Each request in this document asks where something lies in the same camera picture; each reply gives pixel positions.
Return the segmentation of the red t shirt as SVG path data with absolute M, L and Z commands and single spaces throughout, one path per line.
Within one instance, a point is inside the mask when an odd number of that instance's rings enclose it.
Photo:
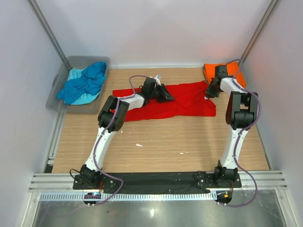
M 139 99 L 129 106 L 126 115 L 126 122 L 149 120 L 149 119 L 165 119 L 177 115 L 182 116 L 216 116 L 215 104 L 206 97 L 207 84 L 205 81 L 168 85 L 166 89 L 175 98 L 174 101 L 159 103 L 155 99 L 151 99 L 148 103 L 144 102 L 144 98 L 139 95 L 139 89 L 113 90 L 116 97 L 129 96 L 134 100 L 134 95 Z

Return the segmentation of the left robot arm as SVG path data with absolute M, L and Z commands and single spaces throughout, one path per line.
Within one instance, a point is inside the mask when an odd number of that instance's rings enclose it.
M 74 177 L 74 188 L 96 189 L 102 179 L 104 159 L 115 134 L 121 130 L 129 111 L 145 107 L 151 100 L 170 102 L 175 98 L 160 81 L 161 76 L 146 77 L 138 91 L 116 97 L 110 95 L 98 115 L 98 134 L 92 151 L 79 173 Z

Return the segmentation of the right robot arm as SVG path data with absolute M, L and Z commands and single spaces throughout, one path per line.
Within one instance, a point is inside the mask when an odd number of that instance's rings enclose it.
M 236 78 L 228 74 L 226 65 L 215 66 L 206 97 L 215 98 L 221 92 L 229 95 L 225 113 L 229 135 L 223 155 L 214 169 L 213 181 L 218 187 L 225 187 L 237 180 L 241 147 L 258 116 L 258 95 L 245 91 Z

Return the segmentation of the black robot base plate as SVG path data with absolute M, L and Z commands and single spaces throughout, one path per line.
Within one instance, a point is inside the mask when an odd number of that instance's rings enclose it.
M 241 188 L 241 180 L 236 175 L 232 180 L 216 180 L 212 172 L 166 172 L 166 173 L 109 173 L 101 174 L 97 172 L 92 179 L 84 175 L 76 175 L 74 178 L 73 189 L 97 189 L 103 186 L 103 189 L 110 190 L 116 186 L 122 186 L 122 189 L 131 190 L 137 187 L 146 187 L 147 189 L 161 189 L 168 186 L 189 186 L 190 188 Z

